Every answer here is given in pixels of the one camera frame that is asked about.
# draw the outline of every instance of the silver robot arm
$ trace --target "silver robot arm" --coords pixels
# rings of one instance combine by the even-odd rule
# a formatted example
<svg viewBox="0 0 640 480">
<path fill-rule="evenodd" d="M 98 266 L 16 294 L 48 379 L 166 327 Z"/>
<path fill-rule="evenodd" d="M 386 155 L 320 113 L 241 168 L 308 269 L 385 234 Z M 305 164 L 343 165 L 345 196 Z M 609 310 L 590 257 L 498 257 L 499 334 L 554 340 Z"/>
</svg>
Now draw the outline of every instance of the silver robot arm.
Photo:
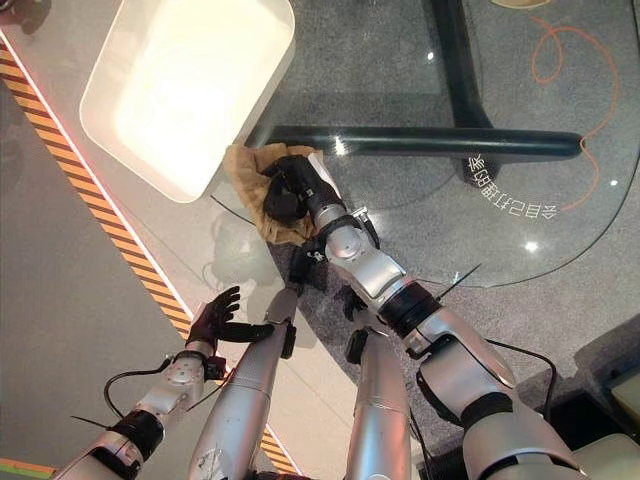
<svg viewBox="0 0 640 480">
<path fill-rule="evenodd" d="M 239 288 L 233 287 L 207 304 L 191 327 L 185 349 L 170 359 L 162 379 L 128 415 L 109 427 L 53 478 L 134 479 L 167 432 L 198 402 L 204 382 L 223 378 L 225 361 L 215 356 L 218 340 L 253 343 L 273 334 L 272 324 L 229 322 L 238 309 L 239 299 Z"/>
<path fill-rule="evenodd" d="M 202 357 L 211 355 L 211 345 L 202 341 L 190 343 L 134 409 L 58 471 L 54 480 L 135 478 L 167 430 L 202 396 Z"/>
<path fill-rule="evenodd" d="M 318 162 L 284 157 L 265 173 L 284 178 L 313 220 L 315 248 L 403 340 L 407 353 L 422 360 L 417 381 L 423 394 L 440 416 L 465 428 L 463 451 L 471 480 L 585 479 L 553 428 L 520 401 L 504 359 L 375 248 L 347 213 L 333 182 L 325 181 L 327 173 L 318 174 Z M 363 429 L 354 425 L 354 431 Z M 355 461 L 351 451 L 349 458 Z"/>
</svg>

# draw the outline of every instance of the white plastic tray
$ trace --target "white plastic tray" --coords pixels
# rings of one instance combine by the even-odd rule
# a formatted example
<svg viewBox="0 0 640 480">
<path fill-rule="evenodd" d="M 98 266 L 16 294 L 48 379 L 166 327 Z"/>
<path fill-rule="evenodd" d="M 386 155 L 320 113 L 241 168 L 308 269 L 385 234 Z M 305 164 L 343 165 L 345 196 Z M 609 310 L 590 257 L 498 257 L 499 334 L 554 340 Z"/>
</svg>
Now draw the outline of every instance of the white plastic tray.
<svg viewBox="0 0 640 480">
<path fill-rule="evenodd" d="M 80 103 L 85 132 L 176 202 L 202 195 L 286 71 L 288 0 L 124 0 Z"/>
</svg>

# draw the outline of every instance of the glass tabletop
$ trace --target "glass tabletop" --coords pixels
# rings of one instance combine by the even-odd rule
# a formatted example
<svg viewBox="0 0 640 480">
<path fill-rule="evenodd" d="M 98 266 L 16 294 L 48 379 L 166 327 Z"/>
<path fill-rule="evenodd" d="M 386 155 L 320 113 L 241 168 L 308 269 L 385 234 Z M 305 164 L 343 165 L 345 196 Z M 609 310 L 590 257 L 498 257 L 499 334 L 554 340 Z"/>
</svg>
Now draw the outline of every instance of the glass tabletop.
<svg viewBox="0 0 640 480">
<path fill-rule="evenodd" d="M 453 127 L 428 0 L 291 4 L 296 51 L 263 127 Z M 382 248 L 416 277 L 448 284 L 481 264 L 464 285 L 521 282 L 578 257 L 624 201 L 640 139 L 633 5 L 462 6 L 493 126 L 575 132 L 582 153 L 361 155 L 338 131 L 324 159 L 348 207 L 367 207 Z"/>
</svg>

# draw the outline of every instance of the brown cloth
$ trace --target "brown cloth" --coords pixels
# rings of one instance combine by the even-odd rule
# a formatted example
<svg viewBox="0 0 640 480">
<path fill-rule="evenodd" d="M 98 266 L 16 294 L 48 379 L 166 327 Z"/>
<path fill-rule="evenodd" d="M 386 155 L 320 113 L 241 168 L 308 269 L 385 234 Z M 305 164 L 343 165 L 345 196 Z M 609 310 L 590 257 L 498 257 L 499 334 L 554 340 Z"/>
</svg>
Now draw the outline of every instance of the brown cloth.
<svg viewBox="0 0 640 480">
<path fill-rule="evenodd" d="M 267 215 L 262 207 L 267 196 L 270 179 L 259 172 L 264 171 L 278 158 L 286 155 L 309 155 L 311 147 L 287 147 L 284 143 L 274 143 L 262 148 L 247 148 L 231 145 L 222 159 L 224 169 L 231 177 L 231 183 L 240 200 L 249 210 L 258 232 L 270 243 L 293 243 L 302 245 L 313 236 L 313 224 L 307 215 L 291 226 L 284 225 Z"/>
</svg>

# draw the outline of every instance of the orange wire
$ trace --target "orange wire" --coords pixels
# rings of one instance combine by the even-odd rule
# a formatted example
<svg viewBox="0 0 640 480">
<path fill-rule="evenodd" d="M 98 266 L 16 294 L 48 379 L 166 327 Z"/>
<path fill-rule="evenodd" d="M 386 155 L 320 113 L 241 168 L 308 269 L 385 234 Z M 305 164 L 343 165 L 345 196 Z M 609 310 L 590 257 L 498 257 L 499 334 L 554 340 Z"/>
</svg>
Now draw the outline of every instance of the orange wire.
<svg viewBox="0 0 640 480">
<path fill-rule="evenodd" d="M 592 130 L 589 130 L 580 140 L 580 148 L 582 149 L 585 156 L 589 159 L 589 161 L 591 161 L 591 164 L 593 165 L 593 178 L 591 179 L 591 185 L 589 186 L 589 189 L 587 190 L 587 192 L 582 197 L 580 197 L 580 199 L 578 199 L 573 203 L 570 203 L 569 205 L 565 205 L 561 208 L 561 210 L 563 211 L 568 211 L 586 202 L 587 199 L 593 194 L 593 192 L 595 191 L 600 181 L 600 166 L 598 165 L 598 160 L 593 155 L 593 153 L 591 153 L 591 151 L 587 148 L 586 141 L 591 137 L 593 137 L 600 130 L 602 130 L 605 127 L 605 125 L 607 125 L 607 123 L 609 123 L 609 121 L 613 117 L 613 114 L 616 109 L 616 105 L 618 103 L 618 98 L 620 96 L 620 76 L 618 74 L 618 67 L 616 66 L 616 63 L 613 60 L 611 53 L 609 53 L 609 50 L 607 50 L 607 48 L 604 45 L 602 45 L 602 43 L 600 43 L 595 37 L 589 35 L 584 30 L 581 30 L 580 28 L 577 28 L 577 27 L 571 27 L 571 26 L 553 27 L 540 18 L 531 17 L 531 19 L 547 31 L 547 33 L 545 33 L 544 36 L 540 38 L 540 40 L 538 41 L 538 44 L 536 45 L 536 48 L 533 51 L 533 55 L 531 56 L 531 76 L 536 81 L 536 83 L 546 85 L 548 83 L 553 82 L 555 78 L 558 76 L 558 74 L 560 73 L 560 71 L 562 70 L 562 67 L 564 66 L 564 49 L 562 47 L 562 42 L 558 37 L 558 33 L 560 32 L 575 33 L 580 37 L 584 38 L 585 40 L 587 40 L 589 43 L 591 43 L 602 54 L 607 64 L 609 65 L 609 68 L 611 69 L 611 74 L 613 76 L 613 95 L 611 98 L 611 104 L 609 105 L 609 110 L 607 114 L 604 116 L 604 118 L 600 121 L 600 123 L 595 128 L 593 128 Z M 542 48 L 542 46 L 544 45 L 544 43 L 547 41 L 549 37 L 552 37 L 555 43 L 558 60 L 557 60 L 556 68 L 553 71 L 553 73 L 548 77 L 541 77 L 540 75 L 538 75 L 538 69 L 536 67 L 538 54 L 540 53 L 540 49 Z"/>
</svg>

